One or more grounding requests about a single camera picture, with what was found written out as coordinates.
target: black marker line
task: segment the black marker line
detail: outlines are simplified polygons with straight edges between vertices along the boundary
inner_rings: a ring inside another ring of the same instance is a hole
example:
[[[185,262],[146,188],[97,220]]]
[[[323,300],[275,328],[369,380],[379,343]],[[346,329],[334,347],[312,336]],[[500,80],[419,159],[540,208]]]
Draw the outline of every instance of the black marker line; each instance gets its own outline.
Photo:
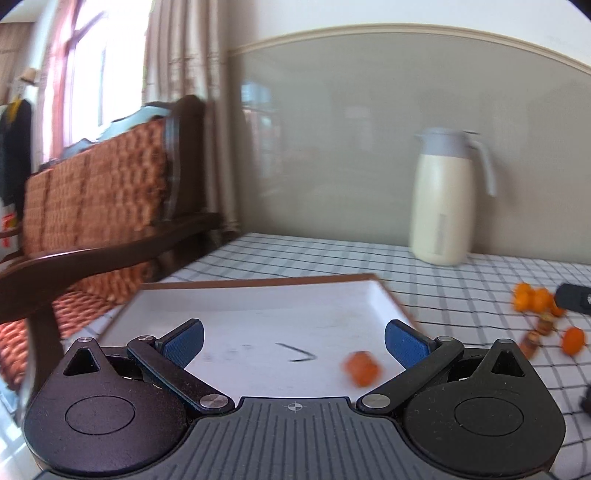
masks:
[[[308,360],[316,360],[318,357],[315,356],[313,353],[306,352],[305,350],[301,350],[291,345],[286,345],[285,343],[276,343],[276,345],[284,346],[290,350],[293,350],[298,353],[302,353],[303,355],[308,355],[309,358],[298,358],[297,360],[290,360],[290,362],[307,362]]]

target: curtain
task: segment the curtain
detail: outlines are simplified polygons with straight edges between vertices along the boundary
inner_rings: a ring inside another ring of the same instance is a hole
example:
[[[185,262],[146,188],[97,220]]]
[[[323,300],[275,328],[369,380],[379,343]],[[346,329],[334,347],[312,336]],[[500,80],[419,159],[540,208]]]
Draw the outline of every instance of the curtain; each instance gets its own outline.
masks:
[[[15,77],[22,73],[24,56],[29,46],[32,23],[0,24],[0,103],[8,97]]]
[[[37,107],[33,113],[33,171],[61,154],[67,43],[72,36],[76,0],[59,0],[41,65]]]
[[[225,0],[154,0],[148,22],[142,102],[193,94],[206,102],[208,208],[236,232],[230,162]]]

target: white thermos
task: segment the white thermos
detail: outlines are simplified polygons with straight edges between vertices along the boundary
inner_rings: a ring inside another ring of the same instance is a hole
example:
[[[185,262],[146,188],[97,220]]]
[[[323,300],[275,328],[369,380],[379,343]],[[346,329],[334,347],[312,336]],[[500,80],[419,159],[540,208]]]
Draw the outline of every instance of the white thermos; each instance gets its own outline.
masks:
[[[434,265],[462,263],[472,247],[476,215],[476,185],[469,148],[479,151],[488,195],[496,196],[496,181],[486,147],[469,132],[429,128],[418,135],[423,150],[414,185],[410,247],[414,255]]]

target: white tray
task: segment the white tray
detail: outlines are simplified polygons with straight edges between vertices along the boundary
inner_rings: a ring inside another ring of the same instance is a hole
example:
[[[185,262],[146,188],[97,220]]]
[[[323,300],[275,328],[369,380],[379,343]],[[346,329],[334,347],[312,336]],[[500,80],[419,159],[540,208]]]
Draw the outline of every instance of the white tray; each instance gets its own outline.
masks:
[[[122,346],[139,335],[160,337],[189,318],[204,328],[202,351],[186,370],[232,397],[350,397],[355,401],[404,368],[386,350],[391,319],[411,324],[371,274],[269,280],[146,284],[99,338]],[[308,358],[285,344],[312,353]],[[358,388],[342,370],[355,351],[383,369]]]

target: metal screw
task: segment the metal screw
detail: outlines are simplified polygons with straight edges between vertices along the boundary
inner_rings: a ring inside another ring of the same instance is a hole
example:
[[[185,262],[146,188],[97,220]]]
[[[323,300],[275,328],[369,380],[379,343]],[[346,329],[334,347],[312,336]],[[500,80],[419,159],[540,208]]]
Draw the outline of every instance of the metal screw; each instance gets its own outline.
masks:
[[[367,408],[384,408],[390,405],[390,399],[386,395],[372,393],[363,397],[361,401]]]
[[[199,401],[202,407],[209,408],[210,410],[225,407],[228,402],[228,397],[220,395],[219,393],[205,395],[204,397],[201,397],[201,400]]]

